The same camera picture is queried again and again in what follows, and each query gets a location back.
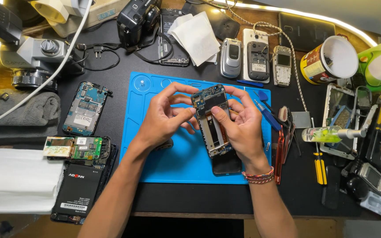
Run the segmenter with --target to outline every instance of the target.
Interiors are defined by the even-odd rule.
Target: camera
[[[117,30],[122,46],[138,50],[137,45],[160,19],[162,0],[131,0],[117,16]]]
[[[68,45],[59,40],[21,36],[17,45],[1,47],[0,58],[3,66],[13,70],[12,85],[16,89],[24,90],[38,88],[49,79],[65,58],[67,50]],[[74,63],[81,59],[82,57],[72,51],[58,75],[84,73],[84,69]],[[44,89],[56,92],[56,78]]]

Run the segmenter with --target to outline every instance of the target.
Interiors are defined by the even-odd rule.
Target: black camera
[[[151,30],[160,19],[162,0],[130,0],[117,16],[120,43],[130,50]]]

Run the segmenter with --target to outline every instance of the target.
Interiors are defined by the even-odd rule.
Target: white cloth
[[[193,65],[199,66],[205,61],[215,62],[220,44],[215,38],[213,28],[206,12],[178,17],[167,32],[188,52]]]
[[[50,214],[63,169],[41,150],[0,149],[0,213]]]

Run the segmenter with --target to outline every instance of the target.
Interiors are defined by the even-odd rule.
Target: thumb
[[[211,113],[214,115],[214,117],[219,121],[220,124],[224,126],[224,128],[227,130],[231,130],[232,127],[235,125],[231,120],[229,115],[221,109],[220,107],[213,107],[211,109]]]
[[[177,116],[170,118],[170,122],[178,128],[183,122],[189,121],[195,115],[195,112],[196,109],[194,108],[185,108]]]

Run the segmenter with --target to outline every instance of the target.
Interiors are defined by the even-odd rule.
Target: yellow screwdriver
[[[311,117],[312,127],[314,126],[314,118]],[[316,152],[314,153],[315,156],[315,171],[317,173],[317,182],[320,184],[327,184],[327,179],[325,177],[325,167],[324,167],[324,160],[321,158],[323,153],[318,151],[318,143],[315,143],[315,149]]]

